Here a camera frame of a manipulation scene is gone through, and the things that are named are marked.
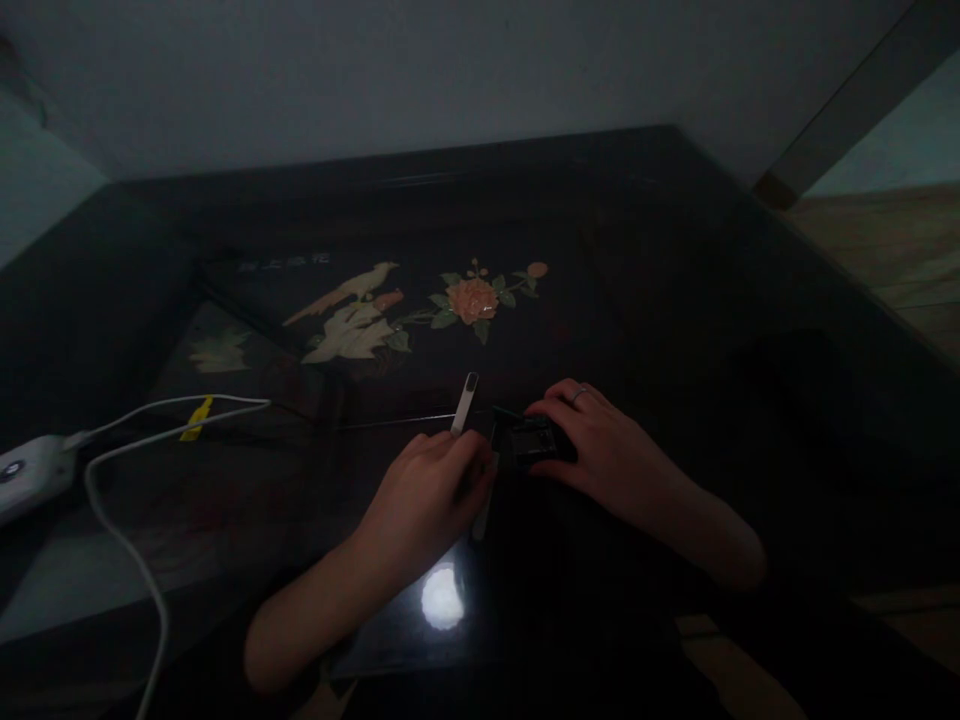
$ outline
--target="wooden floor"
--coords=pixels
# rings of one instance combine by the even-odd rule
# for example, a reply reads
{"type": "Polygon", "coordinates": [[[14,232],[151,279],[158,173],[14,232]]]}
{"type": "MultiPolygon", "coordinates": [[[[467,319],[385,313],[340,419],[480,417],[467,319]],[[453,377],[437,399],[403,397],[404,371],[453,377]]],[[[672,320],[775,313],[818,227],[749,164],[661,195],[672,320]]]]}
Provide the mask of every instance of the wooden floor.
{"type": "Polygon", "coordinates": [[[960,365],[960,184],[801,200],[784,217],[960,365]]]}

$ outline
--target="hand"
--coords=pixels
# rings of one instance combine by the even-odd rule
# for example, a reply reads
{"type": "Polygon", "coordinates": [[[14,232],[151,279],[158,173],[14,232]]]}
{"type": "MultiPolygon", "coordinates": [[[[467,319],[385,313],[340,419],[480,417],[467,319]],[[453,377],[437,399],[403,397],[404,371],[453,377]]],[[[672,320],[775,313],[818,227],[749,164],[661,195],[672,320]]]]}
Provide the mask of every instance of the hand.
{"type": "Polygon", "coordinates": [[[244,646],[251,686],[286,687],[426,572],[480,512],[495,474],[490,444],[473,431],[411,440],[356,532],[257,611],[244,646]]]}
{"type": "Polygon", "coordinates": [[[557,423],[578,454],[576,464],[545,460],[530,474],[566,483],[641,530],[652,532],[671,495],[693,486],[636,421],[589,383],[562,380],[525,414],[546,415],[557,423]],[[586,392],[571,403],[581,387],[586,392]]]}
{"type": "Polygon", "coordinates": [[[348,541],[396,591],[426,572],[480,512],[496,474],[477,432],[417,435],[393,461],[348,541]]]}
{"type": "Polygon", "coordinates": [[[531,475],[556,478],[650,534],[727,589],[766,575],[760,538],[729,505],[688,478],[635,421],[588,383],[562,380],[527,415],[546,415],[577,448],[574,464],[545,460],[531,475]]]}

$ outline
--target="flower painting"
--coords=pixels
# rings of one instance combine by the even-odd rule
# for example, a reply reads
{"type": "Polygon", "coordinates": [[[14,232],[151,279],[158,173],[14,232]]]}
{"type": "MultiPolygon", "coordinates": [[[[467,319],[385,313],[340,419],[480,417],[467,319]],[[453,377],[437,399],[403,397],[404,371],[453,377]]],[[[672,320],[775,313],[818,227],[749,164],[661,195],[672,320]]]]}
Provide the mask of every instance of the flower painting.
{"type": "MultiPolygon", "coordinates": [[[[503,313],[504,308],[515,309],[518,295],[538,299],[538,284],[549,271],[546,263],[532,262],[526,270],[510,273],[512,282],[508,284],[504,275],[494,276],[473,258],[470,268],[462,275],[440,274],[446,288],[429,296],[430,305],[397,315],[394,307],[404,301],[404,293],[399,288],[375,295],[397,267],[394,262],[377,263],[372,270],[345,280],[289,316],[284,326],[310,317],[323,322],[322,332],[307,341],[301,362],[327,363],[338,358],[373,361],[364,366],[357,363],[357,372],[361,376],[380,376],[413,352],[411,330],[417,325],[429,326],[432,330],[466,326],[481,345],[486,345],[497,315],[503,313]]],[[[194,343],[195,352],[190,360],[202,373],[249,369],[241,348],[248,335],[228,329],[221,336],[194,343]]]]}
{"type": "Polygon", "coordinates": [[[446,293],[435,293],[430,301],[437,307],[435,311],[421,311],[417,317],[419,322],[429,321],[434,330],[441,330],[462,322],[473,328],[474,334],[481,344],[486,345],[490,337],[490,321],[497,316],[497,310],[503,306],[511,310],[517,307],[517,296],[520,294],[531,299],[537,299],[537,284],[549,268],[546,263],[534,262],[527,266],[526,271],[511,273],[512,277],[520,281],[507,286],[503,275],[497,275],[492,281],[485,278],[490,271],[481,267],[477,258],[470,261],[473,266],[467,271],[464,279],[459,273],[443,273],[440,277],[447,284],[446,293]]]}

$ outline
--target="white bird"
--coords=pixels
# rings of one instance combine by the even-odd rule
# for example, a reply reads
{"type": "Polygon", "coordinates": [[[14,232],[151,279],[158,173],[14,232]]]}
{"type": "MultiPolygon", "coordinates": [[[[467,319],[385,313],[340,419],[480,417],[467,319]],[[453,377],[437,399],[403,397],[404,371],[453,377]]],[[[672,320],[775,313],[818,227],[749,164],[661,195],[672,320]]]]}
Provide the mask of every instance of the white bird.
{"type": "Polygon", "coordinates": [[[387,275],[391,270],[400,267],[397,263],[377,263],[370,272],[362,273],[352,277],[346,282],[340,283],[340,287],[331,290],[319,300],[310,303],[303,310],[292,315],[283,325],[286,327],[295,323],[308,315],[322,315],[327,308],[333,307],[339,302],[346,300],[351,295],[357,296],[357,302],[363,300],[367,295],[383,285],[387,275]]]}

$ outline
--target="left hand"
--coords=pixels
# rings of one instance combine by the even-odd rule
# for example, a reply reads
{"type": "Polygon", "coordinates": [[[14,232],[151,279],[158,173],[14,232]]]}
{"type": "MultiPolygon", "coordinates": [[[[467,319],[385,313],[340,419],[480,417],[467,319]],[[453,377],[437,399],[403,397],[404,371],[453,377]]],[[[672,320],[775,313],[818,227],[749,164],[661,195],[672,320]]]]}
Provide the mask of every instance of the left hand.
{"type": "Polygon", "coordinates": [[[493,450],[479,433],[417,435],[390,465],[348,540],[354,557],[398,592],[466,531],[495,475],[493,450]]]}

